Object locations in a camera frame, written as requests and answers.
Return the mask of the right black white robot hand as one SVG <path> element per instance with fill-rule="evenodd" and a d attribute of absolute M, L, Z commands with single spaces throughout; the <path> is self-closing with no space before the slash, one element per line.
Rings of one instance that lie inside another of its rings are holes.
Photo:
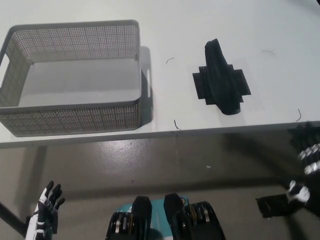
<path fill-rule="evenodd" d="M 290 145 L 302 166 L 303 178 L 288 184 L 287 196 L 316 216 L 320 215 L 320 127 L 310 122 L 289 130 Z"/>

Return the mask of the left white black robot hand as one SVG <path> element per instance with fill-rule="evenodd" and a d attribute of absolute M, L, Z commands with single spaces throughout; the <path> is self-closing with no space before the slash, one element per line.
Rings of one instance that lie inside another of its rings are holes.
<path fill-rule="evenodd" d="M 51 240 L 58 232 L 58 210 L 65 202 L 61 185 L 50 181 L 42 191 L 33 215 L 28 221 L 26 240 Z"/>

